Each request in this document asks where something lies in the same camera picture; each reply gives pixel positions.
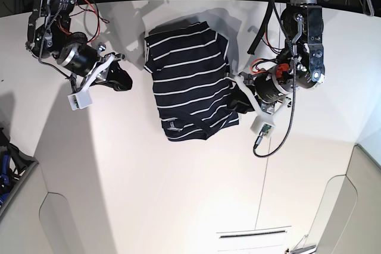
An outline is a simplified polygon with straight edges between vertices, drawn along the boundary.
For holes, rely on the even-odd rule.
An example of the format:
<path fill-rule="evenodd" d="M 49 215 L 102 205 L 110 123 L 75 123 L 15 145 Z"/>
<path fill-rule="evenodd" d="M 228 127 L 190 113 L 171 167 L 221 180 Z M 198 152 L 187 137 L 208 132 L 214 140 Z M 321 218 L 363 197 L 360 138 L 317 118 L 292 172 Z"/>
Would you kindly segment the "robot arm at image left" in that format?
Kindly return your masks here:
<path fill-rule="evenodd" d="M 94 0 L 84 0 L 97 18 L 96 32 L 87 37 L 83 32 L 70 30 L 71 18 L 77 0 L 34 0 L 28 21 L 26 49 L 43 65 L 62 73 L 70 82 L 73 93 L 85 87 L 101 85 L 116 92 L 128 91 L 133 80 L 119 62 L 124 54 L 104 54 L 106 46 L 91 44 L 101 28 L 99 8 Z"/>

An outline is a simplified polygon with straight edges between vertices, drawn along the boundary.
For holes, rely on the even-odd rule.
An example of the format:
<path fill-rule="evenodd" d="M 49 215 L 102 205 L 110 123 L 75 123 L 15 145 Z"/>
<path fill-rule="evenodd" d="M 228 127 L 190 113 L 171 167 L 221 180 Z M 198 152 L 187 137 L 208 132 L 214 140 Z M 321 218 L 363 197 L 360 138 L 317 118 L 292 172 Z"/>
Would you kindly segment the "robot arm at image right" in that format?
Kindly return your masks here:
<path fill-rule="evenodd" d="M 227 102 L 229 110 L 240 114 L 252 111 L 274 114 L 275 105 L 284 100 L 294 108 L 297 88 L 310 89 L 324 81 L 324 23 L 317 1 L 268 0 L 260 30 L 248 53 L 254 54 L 259 42 L 268 39 L 268 23 L 273 14 L 279 21 L 285 45 L 273 50 L 275 58 L 259 58 L 252 63 L 249 74 L 241 73 L 258 106 L 254 107 L 248 96 L 235 87 Z"/>

